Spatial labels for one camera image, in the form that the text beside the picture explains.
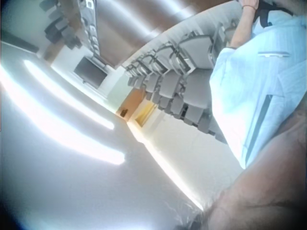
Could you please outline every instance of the light blue shirt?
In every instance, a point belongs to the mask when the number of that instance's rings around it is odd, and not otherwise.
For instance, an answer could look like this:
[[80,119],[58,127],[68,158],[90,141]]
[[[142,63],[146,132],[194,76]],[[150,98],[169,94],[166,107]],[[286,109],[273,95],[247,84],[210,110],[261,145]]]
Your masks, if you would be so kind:
[[[253,39],[243,46],[223,49],[210,79],[213,116],[242,168],[254,161],[306,92],[306,18],[271,11],[268,21],[273,26],[262,28],[256,21]],[[271,103],[247,154],[268,95]]]

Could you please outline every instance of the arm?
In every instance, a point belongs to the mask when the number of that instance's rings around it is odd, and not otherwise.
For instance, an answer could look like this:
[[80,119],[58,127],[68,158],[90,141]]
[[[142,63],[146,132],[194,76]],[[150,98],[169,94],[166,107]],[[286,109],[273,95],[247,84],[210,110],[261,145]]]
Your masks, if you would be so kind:
[[243,0],[243,13],[240,23],[236,28],[235,34],[231,40],[230,46],[232,48],[239,48],[248,42],[251,38],[253,20],[256,10],[259,5],[259,0]]

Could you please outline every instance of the white wall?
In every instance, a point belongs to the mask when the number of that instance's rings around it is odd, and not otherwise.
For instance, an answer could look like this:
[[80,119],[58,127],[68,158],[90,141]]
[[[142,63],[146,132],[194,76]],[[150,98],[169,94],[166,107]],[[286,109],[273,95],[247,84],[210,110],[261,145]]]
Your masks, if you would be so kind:
[[64,46],[51,67],[74,87],[109,111],[115,113],[132,89],[127,85],[128,76],[124,74],[125,69],[118,67],[114,70],[108,66],[107,77],[100,87],[95,89],[87,83],[83,84],[83,80],[73,73],[84,56],[91,57],[93,53],[85,46],[82,46],[80,49],[75,47],[73,50]]

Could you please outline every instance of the television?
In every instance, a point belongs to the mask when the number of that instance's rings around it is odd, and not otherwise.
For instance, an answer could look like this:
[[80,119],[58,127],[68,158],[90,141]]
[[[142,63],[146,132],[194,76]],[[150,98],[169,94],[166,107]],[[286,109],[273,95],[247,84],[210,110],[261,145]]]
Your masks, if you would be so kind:
[[88,58],[83,57],[74,70],[84,82],[89,83],[95,89],[98,89],[102,81],[106,78],[107,73],[91,62]]

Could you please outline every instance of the bracelet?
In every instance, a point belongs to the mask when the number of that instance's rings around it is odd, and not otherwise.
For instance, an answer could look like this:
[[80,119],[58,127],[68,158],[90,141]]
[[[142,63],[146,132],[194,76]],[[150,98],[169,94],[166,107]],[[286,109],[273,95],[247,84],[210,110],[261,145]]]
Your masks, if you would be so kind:
[[245,5],[245,6],[242,6],[242,9],[243,9],[244,7],[246,7],[246,6],[249,6],[249,7],[253,8],[253,9],[255,10],[255,12],[257,11],[255,7],[250,6],[250,5]]

